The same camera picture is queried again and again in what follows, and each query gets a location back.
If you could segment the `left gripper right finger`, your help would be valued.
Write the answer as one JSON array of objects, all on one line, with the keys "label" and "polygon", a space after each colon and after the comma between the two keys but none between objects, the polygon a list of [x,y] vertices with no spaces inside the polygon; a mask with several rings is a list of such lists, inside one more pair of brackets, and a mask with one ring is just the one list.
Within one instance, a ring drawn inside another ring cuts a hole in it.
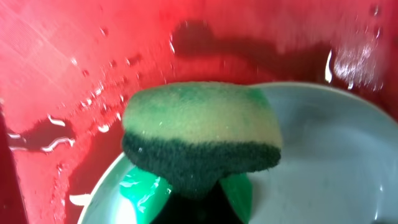
[{"label": "left gripper right finger", "polygon": [[252,183],[247,174],[236,174],[219,181],[231,208],[240,221],[248,224],[252,213]]}]

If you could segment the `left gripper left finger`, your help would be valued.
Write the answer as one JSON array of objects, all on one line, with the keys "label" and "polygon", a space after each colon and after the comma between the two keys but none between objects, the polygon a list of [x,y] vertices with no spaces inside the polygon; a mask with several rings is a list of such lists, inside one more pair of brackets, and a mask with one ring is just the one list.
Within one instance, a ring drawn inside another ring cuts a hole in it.
[{"label": "left gripper left finger", "polygon": [[119,183],[121,195],[134,208],[137,224],[150,224],[161,212],[172,192],[172,186],[150,172],[133,167]]}]

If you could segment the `green yellow sponge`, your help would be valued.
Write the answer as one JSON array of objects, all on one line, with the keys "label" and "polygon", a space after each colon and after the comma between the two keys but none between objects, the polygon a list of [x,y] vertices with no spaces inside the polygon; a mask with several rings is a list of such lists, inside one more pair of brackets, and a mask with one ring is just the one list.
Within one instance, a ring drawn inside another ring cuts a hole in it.
[{"label": "green yellow sponge", "polygon": [[138,91],[122,124],[126,157],[195,200],[220,179],[273,168],[281,158],[277,117],[250,86],[186,82]]}]

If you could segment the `light blue plate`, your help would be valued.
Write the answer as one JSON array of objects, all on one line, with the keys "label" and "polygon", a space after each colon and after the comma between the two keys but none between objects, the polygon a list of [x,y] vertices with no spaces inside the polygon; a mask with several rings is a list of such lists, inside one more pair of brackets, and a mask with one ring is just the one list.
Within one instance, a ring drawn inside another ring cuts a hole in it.
[{"label": "light blue plate", "polygon": [[[245,173],[252,183],[249,223],[397,222],[394,120],[364,100],[319,85],[250,87],[260,89],[271,105],[282,151],[277,166]],[[122,151],[86,201],[80,223],[136,223],[119,188],[133,167]],[[151,223],[243,223],[219,181],[198,200],[172,189]]]}]

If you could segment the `red plastic tray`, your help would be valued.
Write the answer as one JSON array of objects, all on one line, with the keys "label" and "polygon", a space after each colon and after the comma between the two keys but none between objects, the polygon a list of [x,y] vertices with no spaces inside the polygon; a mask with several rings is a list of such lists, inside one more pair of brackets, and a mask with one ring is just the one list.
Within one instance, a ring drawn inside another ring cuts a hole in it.
[{"label": "red plastic tray", "polygon": [[118,156],[123,98],[183,81],[312,82],[397,116],[396,1],[2,1],[1,211],[75,223]]}]

